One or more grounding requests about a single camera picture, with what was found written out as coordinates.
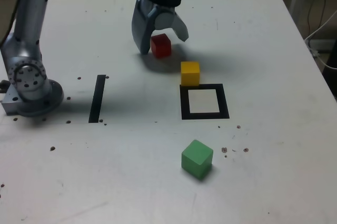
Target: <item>robotic arm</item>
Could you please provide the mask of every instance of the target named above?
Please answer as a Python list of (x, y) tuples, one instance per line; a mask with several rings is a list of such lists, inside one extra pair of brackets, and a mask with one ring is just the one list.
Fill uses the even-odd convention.
[[(39, 47), (47, 2), (48, 0), (18, 0), (14, 32), (7, 35), (0, 45), (10, 82), (2, 101), (7, 115), (42, 115), (56, 108), (63, 100), (62, 87), (47, 78)], [(179, 39), (188, 39), (186, 25), (174, 10), (180, 2), (181, 0), (136, 1), (132, 35), (141, 54), (148, 53), (154, 30), (172, 28)]]
[(1, 44), (11, 83), (2, 101), (7, 115), (38, 116), (62, 102), (62, 87), (47, 78), (39, 47), (47, 1), (18, 0), (14, 32)]
[(182, 41), (189, 38), (184, 22), (174, 8), (181, 0), (137, 0), (132, 17), (132, 36), (141, 54), (150, 49), (151, 34), (154, 30), (172, 28)]

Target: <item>green cube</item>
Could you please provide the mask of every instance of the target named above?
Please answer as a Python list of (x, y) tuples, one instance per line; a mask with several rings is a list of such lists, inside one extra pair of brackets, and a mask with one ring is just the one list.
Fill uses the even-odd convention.
[(194, 140), (181, 154), (181, 167), (199, 180), (212, 168), (213, 149)]

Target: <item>white table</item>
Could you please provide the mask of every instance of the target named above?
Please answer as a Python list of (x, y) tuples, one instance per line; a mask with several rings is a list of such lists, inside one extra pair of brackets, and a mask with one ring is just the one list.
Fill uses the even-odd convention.
[[(168, 36), (229, 108), (196, 121), (181, 120), (176, 55), (139, 56), (134, 4), (49, 0), (44, 65), (71, 100), (45, 122), (0, 109), (0, 223), (334, 223), (337, 105), (282, 0), (176, 9), (190, 38)], [(104, 122), (88, 123), (98, 74)], [(214, 150), (203, 182), (180, 166), (194, 139)]]

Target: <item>wooden block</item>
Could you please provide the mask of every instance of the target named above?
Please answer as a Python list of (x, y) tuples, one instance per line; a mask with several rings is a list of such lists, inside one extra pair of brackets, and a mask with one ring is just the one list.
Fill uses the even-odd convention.
[(181, 86), (199, 86), (199, 62), (181, 63)]
[(157, 59), (171, 55), (171, 41), (166, 34), (151, 37), (151, 51)]

